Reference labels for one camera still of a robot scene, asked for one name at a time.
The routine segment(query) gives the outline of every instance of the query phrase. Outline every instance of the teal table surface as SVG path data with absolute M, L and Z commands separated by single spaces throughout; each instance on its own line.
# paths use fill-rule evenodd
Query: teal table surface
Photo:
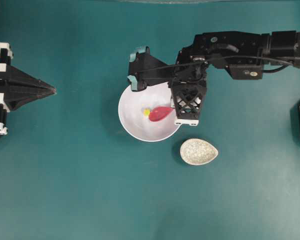
M 300 0 L 1 0 L 12 65 L 57 95 L 8 116 L 0 240 L 300 240 L 299 69 L 240 81 L 211 67 L 199 126 L 162 142 L 118 118 L 135 47 L 173 64 L 195 34 L 285 30 L 300 32 Z M 189 138 L 219 156 L 185 164 Z

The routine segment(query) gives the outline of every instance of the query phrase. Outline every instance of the cable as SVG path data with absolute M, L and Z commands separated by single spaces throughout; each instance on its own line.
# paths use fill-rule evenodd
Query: cable
M 281 66 L 281 67 L 278 67 L 278 68 L 275 68 L 275 69 L 270 69 L 270 70 L 262 70 L 262 72 L 264 74 L 274 74 L 274 73 L 277 73 L 277 72 L 280 72 L 281 70 L 285 69 L 289 67 L 288 65 L 284 65 L 284 66 Z
M 185 66 L 199 65 L 199 64 L 203 64 L 204 62 L 212 62 L 212 61 L 218 61 L 218 60 L 223 60 L 223 59 L 234 59 L 234 58 L 236 58 L 236 59 L 237 58 L 240 58 L 240 59 L 260 59 L 260 60 L 265 60 L 265 61 L 269 61 L 269 62 L 273 62 L 273 63 L 282 64 L 282 65 L 285 65 L 285 66 L 286 65 L 293 66 L 295 68 L 300 69 L 300 67 L 294 66 L 294 64 L 289 62 L 289 61 L 277 59 L 277 58 L 274 58 L 274 57 L 231 55 L 231 56 L 212 57 L 212 58 L 206 59 L 205 61 L 197 61 L 197 62 L 189 62 L 189 63 L 173 64 L 173 65 L 166 65 L 166 66 L 148 68 L 148 69 L 145 69 L 145 70 L 138 71 L 138 73 L 144 73 L 144 72 L 153 71 L 153 70 L 160 70 L 160 69 L 169 69 L 169 68 L 175 68 L 175 67 L 185 67 Z
M 182 63 L 182 64 L 172 64 L 172 65 L 166 65 L 166 66 L 158 66 L 154 68 L 148 68 L 145 70 L 138 71 L 138 73 L 144 73 L 152 70 L 160 70 L 160 69 L 169 69 L 169 68 L 175 68 L 175 67 L 185 67 L 185 66 L 192 66 L 192 65 L 199 65 L 202 64 L 202 61 L 197 62 L 189 62 L 189 63 Z

